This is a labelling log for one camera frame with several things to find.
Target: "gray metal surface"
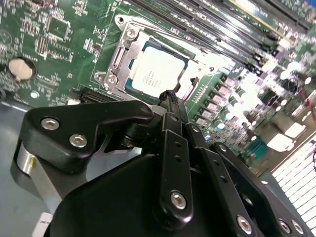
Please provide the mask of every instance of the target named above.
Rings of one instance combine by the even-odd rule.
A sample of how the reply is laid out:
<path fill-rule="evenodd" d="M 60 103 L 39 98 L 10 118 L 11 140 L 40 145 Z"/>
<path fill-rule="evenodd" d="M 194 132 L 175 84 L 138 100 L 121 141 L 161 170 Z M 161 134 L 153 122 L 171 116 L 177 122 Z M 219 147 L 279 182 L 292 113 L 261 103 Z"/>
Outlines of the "gray metal surface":
<path fill-rule="evenodd" d="M 0 104 L 0 236 L 30 237 L 44 203 L 13 181 L 10 167 L 15 152 L 22 111 Z"/>

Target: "integrated circuit chip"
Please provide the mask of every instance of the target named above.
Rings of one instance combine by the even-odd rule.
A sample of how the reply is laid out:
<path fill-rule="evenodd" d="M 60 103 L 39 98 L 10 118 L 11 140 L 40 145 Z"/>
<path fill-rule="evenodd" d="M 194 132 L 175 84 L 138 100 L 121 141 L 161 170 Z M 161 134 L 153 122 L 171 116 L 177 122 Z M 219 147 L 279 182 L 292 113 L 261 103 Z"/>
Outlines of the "integrated circuit chip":
<path fill-rule="evenodd" d="M 185 67 L 185 62 L 170 53 L 146 47 L 132 65 L 132 87 L 153 97 L 173 90 Z"/>
<path fill-rule="evenodd" d="M 47 27 L 47 32 L 50 36 L 64 40 L 69 31 L 69 23 L 61 19 L 52 17 Z"/>

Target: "electronic component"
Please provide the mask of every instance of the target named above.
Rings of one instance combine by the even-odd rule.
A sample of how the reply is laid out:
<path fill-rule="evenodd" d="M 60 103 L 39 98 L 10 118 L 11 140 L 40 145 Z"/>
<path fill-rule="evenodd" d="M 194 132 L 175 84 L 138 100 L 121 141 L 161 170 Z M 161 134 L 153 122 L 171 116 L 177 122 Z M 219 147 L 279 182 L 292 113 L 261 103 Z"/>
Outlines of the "electronic component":
<path fill-rule="evenodd" d="M 208 142 L 212 139 L 212 134 L 209 131 L 204 132 L 204 138 Z"/>
<path fill-rule="evenodd" d="M 282 134 L 275 125 L 271 123 L 264 124 L 255 129 L 260 135 L 260 138 L 267 144 L 268 147 L 278 151 L 284 152 L 292 146 L 293 140 Z"/>
<path fill-rule="evenodd" d="M 146 102 L 158 99 L 166 90 L 175 91 L 181 99 L 188 98 L 197 86 L 201 67 L 204 67 L 192 59 L 192 46 L 179 39 L 164 38 L 161 34 L 159 38 L 149 35 L 144 31 L 142 18 L 142 27 L 134 23 L 123 27 L 119 19 L 124 18 L 128 21 L 130 17 L 116 16 L 122 34 L 107 71 L 96 73 L 96 81 L 110 93 L 138 93 Z M 193 51 L 201 54 L 196 48 Z"/>
<path fill-rule="evenodd" d="M 232 105 L 232 107 L 237 110 L 237 111 L 242 111 L 242 105 L 241 103 L 234 97 L 232 97 L 230 99 L 230 104 Z"/>
<path fill-rule="evenodd" d="M 39 39 L 36 42 L 36 52 L 38 54 L 44 55 L 47 51 L 48 47 L 48 39 L 45 37 L 40 36 Z"/>
<path fill-rule="evenodd" d="M 255 120 L 255 118 L 251 114 L 247 114 L 246 119 L 249 121 L 249 123 L 252 126 L 255 126 L 257 124 L 257 121 Z"/>
<path fill-rule="evenodd" d="M 306 128 L 305 125 L 300 125 L 291 117 L 283 112 L 278 112 L 273 118 L 272 122 L 288 137 L 298 137 Z"/>
<path fill-rule="evenodd" d="M 209 123 L 208 120 L 204 119 L 202 116 L 197 115 L 194 119 L 195 123 L 202 128 L 206 127 L 207 124 Z"/>
<path fill-rule="evenodd" d="M 231 120 L 234 117 L 233 113 L 230 112 L 228 109 L 224 109 L 222 111 L 222 114 L 226 120 Z"/>
<path fill-rule="evenodd" d="M 227 101 L 226 98 L 222 97 L 221 95 L 217 94 L 216 92 L 210 93 L 209 99 L 214 101 L 219 106 L 223 106 Z"/>
<path fill-rule="evenodd" d="M 208 119 L 208 120 L 211 120 L 216 116 L 215 113 L 208 111 L 206 109 L 200 109 L 199 113 L 203 118 Z"/>
<path fill-rule="evenodd" d="M 269 107 L 274 108 L 277 112 L 281 110 L 282 105 L 281 102 L 279 101 L 279 96 L 272 91 L 270 88 L 266 89 L 266 93 L 261 97 L 261 101 Z"/>
<path fill-rule="evenodd" d="M 223 130 L 225 128 L 225 123 L 220 119 L 216 120 L 214 122 L 214 124 L 215 124 L 216 128 L 219 130 Z"/>
<path fill-rule="evenodd" d="M 48 22 L 47 32 L 52 38 L 64 41 L 68 35 L 69 28 L 69 22 L 56 17 L 51 17 Z"/>
<path fill-rule="evenodd" d="M 11 58 L 8 68 L 18 81 L 29 80 L 37 73 L 35 64 L 24 57 Z"/>
<path fill-rule="evenodd" d="M 109 95 L 102 94 L 87 87 L 84 87 L 81 90 L 73 90 L 71 99 L 74 101 L 80 101 L 81 103 L 104 103 L 117 101 Z"/>
<path fill-rule="evenodd" d="M 289 91 L 289 92 L 291 92 L 291 93 L 293 93 L 293 94 L 296 94 L 296 93 L 298 93 L 298 83 L 296 82 L 293 82 L 293 81 L 291 81 L 291 80 L 289 80 L 289 79 L 285 79 L 285 80 L 282 80 L 281 81 L 281 86 L 285 89 L 285 90 L 287 90 L 287 91 Z"/>
<path fill-rule="evenodd" d="M 30 1 L 41 7 L 48 7 L 53 3 L 53 0 L 30 0 Z"/>
<path fill-rule="evenodd" d="M 247 130 L 246 130 L 246 133 L 247 133 L 249 139 L 250 139 L 252 142 L 257 139 L 256 134 L 255 134 L 253 131 L 251 131 L 250 129 L 247 129 Z"/>
<path fill-rule="evenodd" d="M 218 93 L 223 96 L 224 98 L 228 98 L 230 97 L 230 95 L 232 94 L 232 90 L 228 89 L 226 86 L 218 83 L 216 86 L 215 86 L 215 89 L 218 91 Z"/>
<path fill-rule="evenodd" d="M 132 87 L 157 98 L 177 86 L 186 64 L 183 59 L 151 46 L 144 49 L 138 60 L 131 68 Z"/>
<path fill-rule="evenodd" d="M 304 83 L 305 85 L 311 83 L 311 81 L 312 81 L 312 77 L 310 77 L 306 74 L 300 73 L 300 72 L 293 72 L 292 76 L 294 78 L 298 79 L 299 81 L 301 81 L 302 83 Z"/>
<path fill-rule="evenodd" d="M 287 104 L 287 99 L 285 99 L 285 98 L 282 97 L 282 96 L 279 96 L 277 100 L 280 102 L 280 104 L 281 104 L 282 106 L 284 106 L 284 105 Z"/>
<path fill-rule="evenodd" d="M 230 78 L 229 76 L 227 76 L 226 74 L 223 74 L 221 76 L 221 81 L 223 82 L 223 84 L 227 87 L 235 87 L 238 82 L 232 78 Z"/>
<path fill-rule="evenodd" d="M 208 110 L 210 110 L 214 113 L 217 113 L 221 110 L 221 107 L 219 105 L 216 105 L 209 100 L 207 100 L 204 105 Z"/>

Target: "green circuit board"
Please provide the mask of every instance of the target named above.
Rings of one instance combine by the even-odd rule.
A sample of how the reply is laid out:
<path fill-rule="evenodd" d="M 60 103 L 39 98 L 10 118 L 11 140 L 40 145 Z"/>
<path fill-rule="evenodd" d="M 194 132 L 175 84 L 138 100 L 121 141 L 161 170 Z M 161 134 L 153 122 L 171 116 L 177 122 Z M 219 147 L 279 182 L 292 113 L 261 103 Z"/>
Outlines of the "green circuit board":
<path fill-rule="evenodd" d="M 31 107 L 65 105 L 73 89 L 80 90 L 87 87 L 107 94 L 106 90 L 95 81 L 93 75 L 96 72 L 104 72 L 108 68 L 121 36 L 121 30 L 114 21 L 118 14 L 139 16 L 166 31 L 180 37 L 184 36 L 167 20 L 156 17 L 144 8 L 139 8 L 138 5 L 133 4 L 132 0 L 43 1 L 48 2 L 49 7 L 39 6 L 36 0 L 3 0 L 0 3 L 0 64 L 7 65 L 13 57 L 24 57 L 34 62 L 37 72 L 30 80 L 16 81 L 8 70 L 2 70 L 0 85 L 3 89 L 13 92 L 16 101 Z M 175 15 L 159 1 L 143 0 L 143 2 L 156 11 L 168 14 L 180 23 L 185 22 L 185 19 Z M 211 1 L 201 0 L 201 2 L 212 6 Z M 231 10 L 236 11 L 240 18 L 258 28 L 279 31 L 281 26 L 289 31 L 284 22 L 278 21 L 262 9 L 256 8 L 249 13 L 246 9 L 240 8 L 237 4 L 240 1 L 228 2 Z M 288 58 L 279 62 L 279 70 L 282 70 L 289 61 L 296 60 L 304 65 L 304 72 L 312 75 L 316 70 L 315 9 L 303 1 L 282 0 L 282 2 L 312 23 L 313 27 L 306 35 L 296 34 L 292 30 L 292 34 L 296 37 L 288 49 Z M 187 24 L 187 26 L 191 31 L 199 32 L 193 24 Z M 244 46 L 255 52 L 251 46 L 247 44 Z M 256 80 L 244 65 L 227 58 L 221 62 L 218 62 L 216 57 L 210 58 L 207 67 L 213 67 L 214 70 L 201 77 L 186 101 L 191 122 L 195 122 L 196 115 L 199 114 L 205 100 L 223 74 L 234 79 L 241 78 L 239 86 L 246 85 L 250 81 L 254 83 Z M 279 86 L 277 75 L 265 79 L 264 84 L 257 87 L 258 93 L 263 86 L 267 85 L 288 100 L 301 100 Z M 275 114 L 271 108 L 252 108 L 250 112 L 257 116 L 258 124 L 269 121 Z M 201 129 L 203 132 L 211 132 L 217 141 L 225 141 L 236 152 L 242 152 L 251 144 L 240 121 L 227 121 L 226 128 L 221 131 L 213 122 Z"/>

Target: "screw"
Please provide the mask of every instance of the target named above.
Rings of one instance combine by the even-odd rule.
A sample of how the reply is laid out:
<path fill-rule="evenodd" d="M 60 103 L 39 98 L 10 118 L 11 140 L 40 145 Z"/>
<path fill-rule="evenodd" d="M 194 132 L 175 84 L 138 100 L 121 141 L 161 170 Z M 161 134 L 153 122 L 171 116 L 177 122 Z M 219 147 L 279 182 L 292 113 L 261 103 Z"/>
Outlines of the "screw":
<path fill-rule="evenodd" d="M 219 148 L 223 151 L 223 152 L 226 152 L 226 147 L 224 147 L 223 145 L 219 145 Z"/>
<path fill-rule="evenodd" d="M 298 233 L 300 233 L 301 235 L 304 234 L 302 227 L 296 221 L 292 220 L 292 223 Z"/>
<path fill-rule="evenodd" d="M 133 40 L 136 38 L 136 31 L 134 29 L 128 29 L 126 31 L 126 37 L 130 40 Z"/>
<path fill-rule="evenodd" d="M 240 228 L 248 235 L 252 233 L 252 228 L 250 223 L 242 216 L 237 216 L 237 222 Z"/>
<path fill-rule="evenodd" d="M 198 128 L 195 127 L 194 125 L 192 126 L 192 129 L 193 129 L 194 132 L 198 132 Z"/>
<path fill-rule="evenodd" d="M 187 205 L 185 198 L 178 192 L 173 192 L 171 194 L 171 202 L 175 205 L 178 209 L 184 209 Z"/>
<path fill-rule="evenodd" d="M 74 134 L 69 138 L 69 142 L 74 147 L 85 147 L 87 145 L 87 139 L 83 135 Z"/>
<path fill-rule="evenodd" d="M 147 106 L 140 106 L 139 107 L 141 111 L 143 111 L 144 113 L 150 113 L 151 110 L 147 107 Z"/>
<path fill-rule="evenodd" d="M 96 80 L 101 80 L 101 79 L 102 79 L 101 75 L 98 74 L 98 73 L 94 74 L 94 78 L 95 78 Z"/>
<path fill-rule="evenodd" d="M 108 79 L 108 82 L 111 83 L 111 84 L 113 84 L 113 83 L 114 83 L 113 78 L 109 78 L 109 79 Z"/>
<path fill-rule="evenodd" d="M 59 122 L 53 118 L 44 118 L 40 123 L 47 130 L 56 130 L 59 128 Z"/>
<path fill-rule="evenodd" d="M 283 221 L 283 220 L 279 220 L 280 225 L 282 227 L 282 229 L 284 229 L 285 232 L 287 232 L 288 234 L 291 233 L 291 229 L 289 228 L 289 226 Z"/>
<path fill-rule="evenodd" d="M 178 118 L 176 116 L 171 115 L 170 117 L 173 121 L 178 121 Z"/>

